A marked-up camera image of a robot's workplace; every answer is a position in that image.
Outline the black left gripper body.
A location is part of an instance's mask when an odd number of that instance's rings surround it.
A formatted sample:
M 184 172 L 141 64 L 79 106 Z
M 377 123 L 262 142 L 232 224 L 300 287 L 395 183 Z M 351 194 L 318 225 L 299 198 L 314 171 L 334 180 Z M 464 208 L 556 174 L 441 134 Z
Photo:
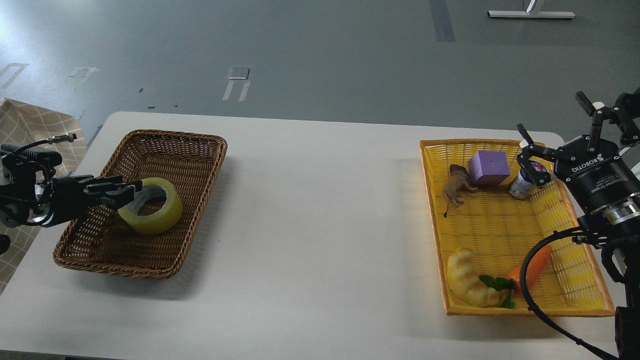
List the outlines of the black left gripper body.
M 46 212 L 35 218 L 35 224 L 41 227 L 53 227 L 85 215 L 86 211 L 94 205 L 92 197 L 85 192 L 93 180 L 93 175 L 54 178 Z

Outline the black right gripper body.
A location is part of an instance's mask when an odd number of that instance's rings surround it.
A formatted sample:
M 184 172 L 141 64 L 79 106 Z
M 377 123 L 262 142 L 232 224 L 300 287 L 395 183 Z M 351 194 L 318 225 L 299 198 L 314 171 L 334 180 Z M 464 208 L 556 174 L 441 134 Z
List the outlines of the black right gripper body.
M 585 215 L 601 215 L 613 226 L 639 219 L 638 177 L 626 165 L 615 142 L 590 145 L 579 136 L 558 148 L 554 174 Z

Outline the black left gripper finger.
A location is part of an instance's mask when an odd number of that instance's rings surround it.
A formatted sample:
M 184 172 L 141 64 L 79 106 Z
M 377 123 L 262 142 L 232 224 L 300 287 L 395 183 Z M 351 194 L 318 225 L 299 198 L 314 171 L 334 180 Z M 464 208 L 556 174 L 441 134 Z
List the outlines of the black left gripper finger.
M 143 189 L 142 180 L 125 182 L 123 175 L 109 177 L 92 177 L 82 181 L 85 203 L 89 207 L 106 207 L 118 210 L 135 200 L 135 196 Z

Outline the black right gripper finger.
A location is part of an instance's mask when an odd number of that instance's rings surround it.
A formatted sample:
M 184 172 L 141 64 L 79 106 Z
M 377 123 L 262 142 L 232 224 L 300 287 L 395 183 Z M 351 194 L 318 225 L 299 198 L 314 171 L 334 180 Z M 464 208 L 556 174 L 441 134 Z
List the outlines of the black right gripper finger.
M 521 123 L 517 125 L 517 130 L 525 142 L 525 145 L 521 146 L 521 152 L 516 156 L 516 161 L 526 177 L 535 186 L 541 187 L 549 183 L 552 174 L 535 169 L 532 165 L 533 160 L 531 158 L 537 158 L 551 163 L 555 163 L 558 160 L 569 162 L 569 164 L 573 163 L 573 155 L 565 151 L 560 151 L 559 149 L 536 144 Z
M 619 143 L 624 147 L 635 147 L 640 141 L 639 126 L 635 120 L 640 116 L 640 89 L 633 93 L 622 93 L 612 107 L 596 108 L 592 101 L 582 92 L 576 92 L 574 98 L 590 118 L 592 125 L 588 134 L 588 151 L 597 151 L 601 141 L 602 125 L 608 121 L 621 131 Z

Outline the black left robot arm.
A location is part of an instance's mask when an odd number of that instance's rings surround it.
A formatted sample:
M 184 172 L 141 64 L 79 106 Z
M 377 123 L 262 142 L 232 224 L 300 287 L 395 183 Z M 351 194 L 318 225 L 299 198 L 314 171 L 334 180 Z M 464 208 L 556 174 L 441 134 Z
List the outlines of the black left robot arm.
M 127 183 L 123 175 L 57 177 L 63 158 L 45 145 L 76 140 L 75 133 L 66 133 L 31 143 L 1 144 L 0 209 L 7 228 L 53 227 L 101 205 L 118 210 L 142 191 L 140 180 Z

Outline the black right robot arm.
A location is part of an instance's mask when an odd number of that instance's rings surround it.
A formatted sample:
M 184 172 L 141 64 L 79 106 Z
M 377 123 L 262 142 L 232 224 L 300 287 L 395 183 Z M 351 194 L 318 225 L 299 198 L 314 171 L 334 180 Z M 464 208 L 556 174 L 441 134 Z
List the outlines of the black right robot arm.
M 620 150 L 639 145 L 636 123 L 639 92 L 622 93 L 611 107 L 596 107 L 583 92 L 576 93 L 575 98 L 592 120 L 590 131 L 556 149 L 536 145 L 525 127 L 518 125 L 526 145 L 517 162 L 526 177 L 537 185 L 544 185 L 555 176 L 566 185 L 583 211 L 578 226 L 553 231 L 526 254 L 519 271 L 519 287 L 528 310 L 578 346 L 602 360 L 637 360 L 640 353 L 640 183 Z M 559 326 L 530 294 L 526 277 L 533 258 L 545 246 L 567 238 L 575 244 L 599 249 L 606 273 L 611 280 L 624 285 L 626 305 L 615 308 L 617 355 L 589 344 Z

